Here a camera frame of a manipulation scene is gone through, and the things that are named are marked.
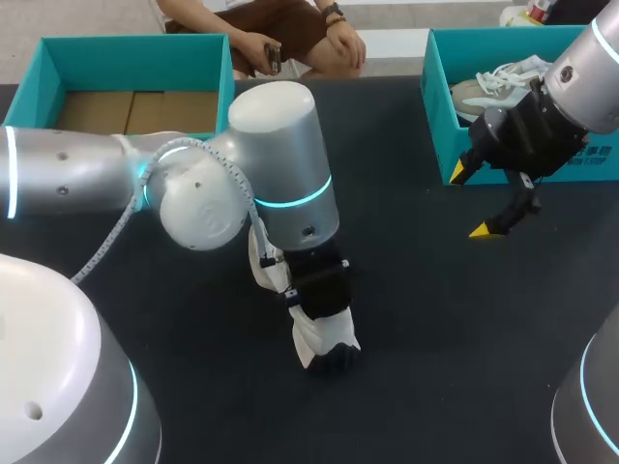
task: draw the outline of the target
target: shoelace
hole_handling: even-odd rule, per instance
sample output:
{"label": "shoelace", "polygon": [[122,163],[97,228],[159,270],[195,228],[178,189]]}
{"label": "shoelace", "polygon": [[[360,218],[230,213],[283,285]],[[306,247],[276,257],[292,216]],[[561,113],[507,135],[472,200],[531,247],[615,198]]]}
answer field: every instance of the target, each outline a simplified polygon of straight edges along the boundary
{"label": "shoelace", "polygon": [[482,90],[488,95],[498,95],[498,91],[503,87],[524,87],[526,81],[540,75],[539,71],[529,71],[522,74],[506,72],[505,70],[513,66],[514,63],[499,66],[494,72],[478,72],[475,74]]}

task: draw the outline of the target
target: teal box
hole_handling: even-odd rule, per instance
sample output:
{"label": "teal box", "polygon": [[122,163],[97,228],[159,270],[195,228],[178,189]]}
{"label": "teal box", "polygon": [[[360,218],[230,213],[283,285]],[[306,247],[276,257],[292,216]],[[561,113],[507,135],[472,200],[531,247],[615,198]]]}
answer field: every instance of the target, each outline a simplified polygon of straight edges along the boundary
{"label": "teal box", "polygon": [[[43,38],[5,126],[53,128],[67,92],[219,92],[215,133],[227,128],[234,75],[225,34]],[[192,133],[206,139],[213,133]]]}
{"label": "teal box", "polygon": [[[449,84],[474,79],[476,73],[492,72],[500,65],[534,54],[553,62],[583,29],[583,26],[544,26],[429,32],[421,87],[444,185],[449,184],[460,154],[471,148],[468,129],[461,128],[457,121]],[[591,134],[588,147],[544,182],[618,179],[619,131],[611,135]],[[502,170],[490,169],[485,164],[467,184],[506,182]]]}

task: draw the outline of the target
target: shoe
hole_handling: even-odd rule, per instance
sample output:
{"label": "shoe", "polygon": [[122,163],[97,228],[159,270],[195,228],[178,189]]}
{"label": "shoe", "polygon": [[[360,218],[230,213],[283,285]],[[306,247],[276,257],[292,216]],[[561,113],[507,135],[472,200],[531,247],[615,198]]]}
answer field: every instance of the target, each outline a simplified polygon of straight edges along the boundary
{"label": "shoe", "polygon": [[530,82],[543,77],[551,65],[533,55],[494,72],[478,72],[475,79],[451,88],[456,114],[472,123],[488,108],[513,108],[531,91]]}
{"label": "shoe", "polygon": [[[256,283],[267,290],[282,293],[290,286],[290,272],[283,252],[267,242],[267,255],[277,263],[260,266],[255,230],[250,229],[250,266]],[[329,317],[310,319],[300,305],[288,309],[292,317],[292,339],[304,369],[334,372],[347,369],[359,356],[361,346],[355,336],[350,307]]]}

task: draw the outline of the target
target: smartphone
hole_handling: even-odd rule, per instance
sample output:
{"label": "smartphone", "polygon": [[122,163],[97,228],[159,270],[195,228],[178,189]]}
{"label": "smartphone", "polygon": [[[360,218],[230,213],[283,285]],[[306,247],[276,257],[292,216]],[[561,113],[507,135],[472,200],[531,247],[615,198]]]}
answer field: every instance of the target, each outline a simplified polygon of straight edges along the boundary
{"label": "smartphone", "polygon": [[264,52],[269,60],[269,65],[275,74],[281,73],[281,53],[280,48],[270,43],[264,45]]}

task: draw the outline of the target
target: brown shorts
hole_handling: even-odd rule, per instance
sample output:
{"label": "brown shorts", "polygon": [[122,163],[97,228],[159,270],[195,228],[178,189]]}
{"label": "brown shorts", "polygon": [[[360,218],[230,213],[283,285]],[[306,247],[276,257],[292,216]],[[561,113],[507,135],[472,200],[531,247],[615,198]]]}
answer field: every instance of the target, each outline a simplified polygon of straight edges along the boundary
{"label": "brown shorts", "polygon": [[[245,32],[264,34],[281,43],[281,60],[303,60],[316,44],[326,37],[320,12],[306,0],[254,0],[227,12],[217,13],[228,24]],[[176,21],[165,24],[168,34],[194,31]],[[253,65],[236,48],[232,48],[232,66],[236,71],[255,76]]]}

